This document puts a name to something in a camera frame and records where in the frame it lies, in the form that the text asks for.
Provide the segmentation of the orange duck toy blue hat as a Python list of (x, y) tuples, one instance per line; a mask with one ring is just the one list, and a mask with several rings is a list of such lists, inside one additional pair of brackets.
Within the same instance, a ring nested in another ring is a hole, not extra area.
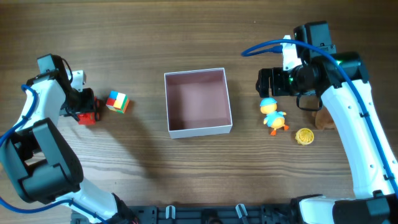
[(284, 111), (277, 110), (277, 101), (273, 98), (263, 98), (260, 105), (260, 111), (266, 117), (263, 119), (263, 124), (271, 128), (270, 135), (275, 136), (278, 129), (282, 128), (284, 131), (289, 129), (285, 123)]

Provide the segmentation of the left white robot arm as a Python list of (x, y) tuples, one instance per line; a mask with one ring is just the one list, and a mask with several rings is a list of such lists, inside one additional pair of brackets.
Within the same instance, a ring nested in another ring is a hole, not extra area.
[(99, 121), (100, 101), (84, 88), (84, 71), (72, 71), (59, 55), (37, 59), (40, 73), (21, 86), (27, 95), (17, 123), (1, 136), (1, 164), (19, 197), (39, 208), (1, 205), (16, 213), (39, 213), (63, 205), (90, 223), (140, 223), (114, 193), (85, 178), (77, 155), (57, 128), (60, 117), (80, 124)]

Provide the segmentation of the multicolour puzzle cube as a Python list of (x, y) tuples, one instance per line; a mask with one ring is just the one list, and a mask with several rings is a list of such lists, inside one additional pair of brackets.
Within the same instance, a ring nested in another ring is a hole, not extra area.
[(126, 94), (117, 91), (111, 91), (108, 99), (106, 100), (106, 106), (118, 113), (124, 114), (129, 104), (129, 98)]

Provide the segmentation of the brown plush toy with carrot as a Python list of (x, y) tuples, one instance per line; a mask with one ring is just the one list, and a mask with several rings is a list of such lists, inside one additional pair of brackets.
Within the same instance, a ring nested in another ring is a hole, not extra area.
[(333, 118), (326, 108), (322, 108), (319, 111), (314, 111), (312, 116), (315, 118), (315, 127), (317, 129), (324, 130), (336, 128)]

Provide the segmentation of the red toy truck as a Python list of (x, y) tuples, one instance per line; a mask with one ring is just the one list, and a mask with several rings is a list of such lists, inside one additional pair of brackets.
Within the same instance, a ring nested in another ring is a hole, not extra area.
[(80, 119), (78, 124), (85, 126), (96, 124), (96, 122), (100, 120), (99, 108), (100, 100), (94, 97), (93, 109), (89, 112), (78, 114), (78, 118)]

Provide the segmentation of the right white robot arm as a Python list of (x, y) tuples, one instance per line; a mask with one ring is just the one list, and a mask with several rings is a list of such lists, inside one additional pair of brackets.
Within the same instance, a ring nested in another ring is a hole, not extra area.
[(256, 90), (263, 98), (317, 95), (349, 161), (355, 198), (294, 198), (291, 223), (397, 223), (397, 159), (374, 108), (359, 54), (317, 55), (292, 68), (263, 68)]

